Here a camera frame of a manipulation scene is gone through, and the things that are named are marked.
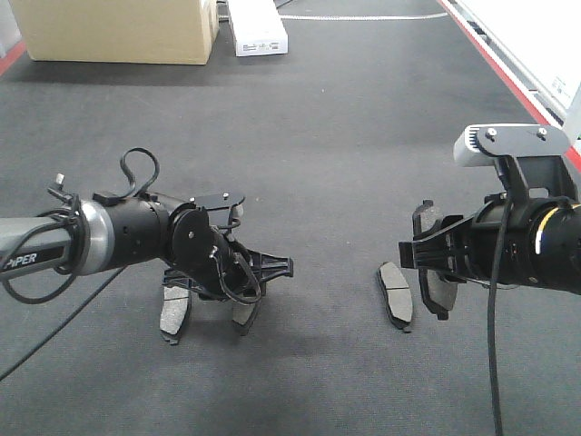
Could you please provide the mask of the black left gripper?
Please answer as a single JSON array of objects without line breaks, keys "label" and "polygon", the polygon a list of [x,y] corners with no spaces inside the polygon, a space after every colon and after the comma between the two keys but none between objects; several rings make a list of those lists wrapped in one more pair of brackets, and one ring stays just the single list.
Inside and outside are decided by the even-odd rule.
[{"label": "black left gripper", "polygon": [[196,292],[204,299],[259,302],[263,286],[293,275],[293,260],[247,249],[229,228],[210,224],[204,208],[184,209],[171,225],[168,269],[162,284]]}]

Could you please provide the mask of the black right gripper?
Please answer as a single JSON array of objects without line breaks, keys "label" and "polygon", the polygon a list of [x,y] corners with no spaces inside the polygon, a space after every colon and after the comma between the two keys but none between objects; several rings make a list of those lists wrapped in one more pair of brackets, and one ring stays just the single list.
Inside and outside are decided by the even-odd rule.
[{"label": "black right gripper", "polygon": [[439,230],[399,243],[400,266],[418,270],[441,261],[444,274],[453,282],[490,282],[497,269],[497,280],[503,285],[544,286],[541,268],[535,265],[534,233],[545,200],[513,201],[503,224],[507,201],[505,193],[490,194],[471,215],[443,215]]}]

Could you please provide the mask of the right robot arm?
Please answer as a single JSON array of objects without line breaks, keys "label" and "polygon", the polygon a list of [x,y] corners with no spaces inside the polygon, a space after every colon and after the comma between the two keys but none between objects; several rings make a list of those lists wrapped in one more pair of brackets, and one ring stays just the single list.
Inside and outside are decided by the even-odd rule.
[{"label": "right robot arm", "polygon": [[413,238],[399,243],[403,268],[432,271],[450,283],[488,283],[580,292],[580,206],[566,197],[514,205],[501,223],[505,199],[489,195],[470,216],[439,217],[426,230],[426,200],[412,215]]}]

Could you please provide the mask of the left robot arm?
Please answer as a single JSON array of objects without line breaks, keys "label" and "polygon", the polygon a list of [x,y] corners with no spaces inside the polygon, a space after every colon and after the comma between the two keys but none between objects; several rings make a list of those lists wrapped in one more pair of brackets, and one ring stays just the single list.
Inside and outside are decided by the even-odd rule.
[{"label": "left robot arm", "polygon": [[256,303],[266,282],[293,275],[291,258],[249,250],[232,236],[242,193],[62,198],[61,208],[1,221],[1,284],[19,302],[48,302],[79,276],[153,259],[168,266],[163,285],[211,301]]}]

